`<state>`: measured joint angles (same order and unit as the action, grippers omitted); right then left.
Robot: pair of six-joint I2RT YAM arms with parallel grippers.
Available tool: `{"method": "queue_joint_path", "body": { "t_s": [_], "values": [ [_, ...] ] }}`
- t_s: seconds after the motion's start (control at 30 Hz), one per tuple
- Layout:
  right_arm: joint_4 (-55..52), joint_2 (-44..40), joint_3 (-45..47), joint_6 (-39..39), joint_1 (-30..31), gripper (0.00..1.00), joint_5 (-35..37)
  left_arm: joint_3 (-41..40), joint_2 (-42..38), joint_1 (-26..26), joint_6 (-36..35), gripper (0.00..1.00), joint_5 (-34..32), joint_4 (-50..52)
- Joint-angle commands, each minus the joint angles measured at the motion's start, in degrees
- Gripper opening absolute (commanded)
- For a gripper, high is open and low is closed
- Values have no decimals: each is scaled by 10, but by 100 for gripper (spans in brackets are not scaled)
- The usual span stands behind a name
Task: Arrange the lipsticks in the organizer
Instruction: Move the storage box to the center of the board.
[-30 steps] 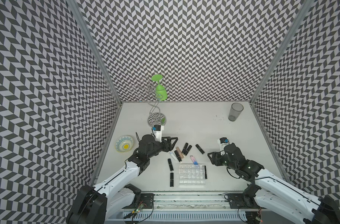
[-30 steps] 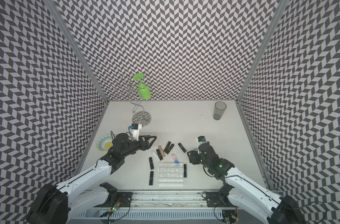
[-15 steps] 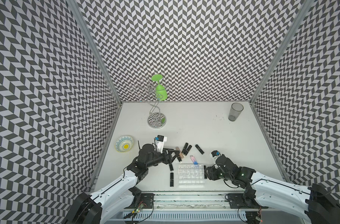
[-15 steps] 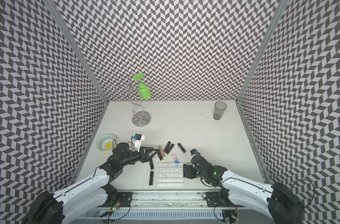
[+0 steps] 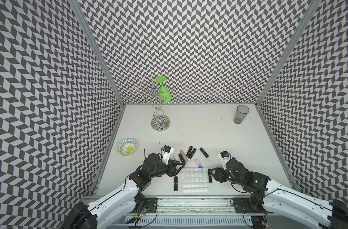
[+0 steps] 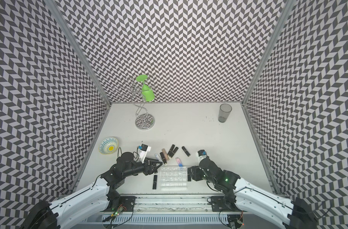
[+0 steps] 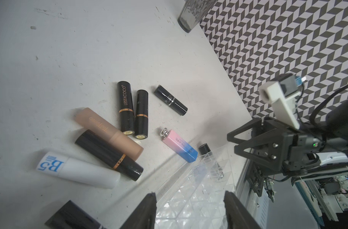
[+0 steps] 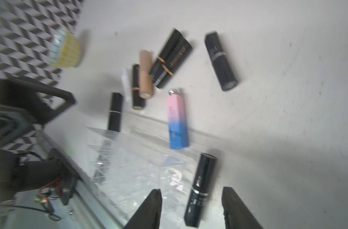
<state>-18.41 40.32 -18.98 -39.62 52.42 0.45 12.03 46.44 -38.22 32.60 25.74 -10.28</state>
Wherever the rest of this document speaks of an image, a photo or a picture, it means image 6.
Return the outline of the black lipstick silver band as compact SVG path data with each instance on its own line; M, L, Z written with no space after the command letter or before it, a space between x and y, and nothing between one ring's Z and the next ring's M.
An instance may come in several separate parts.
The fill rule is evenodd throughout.
M158 176L154 175L154 177L153 177L153 190L157 189L157 180L158 180Z

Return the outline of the clear acrylic lipstick organizer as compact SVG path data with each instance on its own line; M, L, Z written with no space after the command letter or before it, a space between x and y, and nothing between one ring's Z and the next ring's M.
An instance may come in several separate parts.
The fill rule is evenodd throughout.
M163 191L186 190L188 183L187 167L165 166L160 169L160 188Z

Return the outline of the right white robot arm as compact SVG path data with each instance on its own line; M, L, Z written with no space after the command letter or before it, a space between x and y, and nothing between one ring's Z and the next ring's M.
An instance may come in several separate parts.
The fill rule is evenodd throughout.
M199 165L190 167L188 172L192 180L205 180L223 193L229 210L254 214L280 229L316 229L318 226L318 218L305 200L291 200L258 188L240 175L222 170L209 157L203 156Z

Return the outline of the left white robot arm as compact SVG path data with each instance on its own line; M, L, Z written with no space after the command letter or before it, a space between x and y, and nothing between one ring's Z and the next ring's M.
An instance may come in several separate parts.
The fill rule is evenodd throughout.
M154 174L162 162L146 158L135 161L134 154L125 152L117 158L108 171L98 175L87 187L64 198L48 202L40 201L33 206L21 224L22 229L70 229L82 220L104 211L109 203L117 204L120 195L117 189L124 184L125 178Z

